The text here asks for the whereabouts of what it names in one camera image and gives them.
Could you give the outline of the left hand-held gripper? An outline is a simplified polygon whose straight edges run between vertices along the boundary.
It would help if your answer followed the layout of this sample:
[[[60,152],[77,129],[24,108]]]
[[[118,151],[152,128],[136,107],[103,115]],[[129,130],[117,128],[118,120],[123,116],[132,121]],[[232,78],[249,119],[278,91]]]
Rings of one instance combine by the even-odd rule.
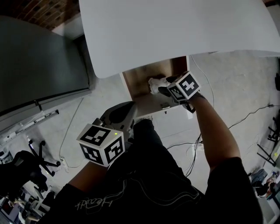
[[[109,167],[126,150],[137,113],[136,103],[127,101],[107,109],[77,137],[84,158]]]

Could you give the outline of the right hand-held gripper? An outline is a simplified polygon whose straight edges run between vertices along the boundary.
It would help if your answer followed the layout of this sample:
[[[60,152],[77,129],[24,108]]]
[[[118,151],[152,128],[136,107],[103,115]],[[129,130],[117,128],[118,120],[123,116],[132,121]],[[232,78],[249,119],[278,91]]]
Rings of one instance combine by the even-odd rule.
[[[174,103],[182,105],[190,113],[196,110],[188,103],[201,88],[201,85],[191,71],[185,71],[179,76],[169,76],[166,81],[170,83],[168,87],[158,87],[158,91],[166,97],[172,98]]]

